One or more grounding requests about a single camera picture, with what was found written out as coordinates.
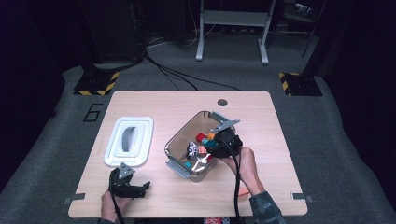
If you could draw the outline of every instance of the yellow and black hazard tape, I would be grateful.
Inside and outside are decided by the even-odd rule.
[[[291,96],[289,84],[286,81],[286,75],[299,76],[300,74],[299,73],[279,73],[280,82],[282,83],[283,91],[285,92],[286,95]]]
[[[120,73],[116,73],[111,77],[110,82],[108,83],[106,89],[104,91],[74,91],[75,95],[109,95],[111,90],[114,88],[116,84],[117,77],[119,77]]]

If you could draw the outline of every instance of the human hand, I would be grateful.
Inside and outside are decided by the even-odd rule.
[[[233,158],[222,158],[220,160],[224,161],[231,168],[233,173],[236,174],[236,165]],[[253,196],[265,191],[257,173],[254,151],[250,149],[250,147],[242,147],[241,152],[236,156],[236,161],[240,162],[239,174],[250,195]]]
[[[132,199],[130,198],[116,197],[116,203],[121,213],[126,210],[131,200]],[[107,219],[114,223],[117,221],[116,209],[114,207],[113,200],[111,199],[110,191],[108,190],[102,195],[101,215],[103,219]]]

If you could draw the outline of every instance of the white tray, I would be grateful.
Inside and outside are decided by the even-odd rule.
[[[143,164],[149,156],[153,126],[149,117],[119,118],[107,144],[105,164],[113,167],[122,162],[131,167]]]

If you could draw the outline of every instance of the gray carpet floor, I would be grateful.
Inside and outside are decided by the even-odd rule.
[[[268,49],[270,63],[263,65],[258,38],[231,35],[207,40],[201,62],[195,61],[197,43],[190,47],[164,44],[148,48],[148,55],[193,77],[271,94],[303,192],[315,200],[308,204],[306,215],[287,217],[288,223],[396,223],[396,214],[375,174],[361,161],[344,133],[337,104],[323,79],[316,77],[322,97],[286,96],[282,89],[278,73],[302,72],[317,40],[302,58],[305,39],[277,34]],[[106,96],[74,95],[81,75],[80,67],[64,72],[66,86],[55,109],[56,117],[49,120],[0,195],[0,223],[95,223],[95,218],[69,217],[63,200],[76,191],[111,94],[120,90],[176,89],[147,60],[121,71]],[[190,81],[199,90],[230,90]],[[193,91],[185,82],[174,82],[180,90]],[[92,104],[100,111],[98,120],[84,122]],[[252,218],[247,218],[247,223],[253,223]]]

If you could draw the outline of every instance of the red object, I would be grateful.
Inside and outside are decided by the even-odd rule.
[[[204,133],[198,133],[198,135],[196,136],[198,142],[202,142],[202,139],[204,138],[206,138],[206,134]]]
[[[205,224],[222,224],[221,217],[207,217]]]
[[[213,156],[212,156],[212,155],[209,155],[209,156],[207,157],[207,162],[210,162],[212,159],[213,159]]]
[[[248,194],[247,188],[239,188],[238,196],[242,196],[244,194]]]

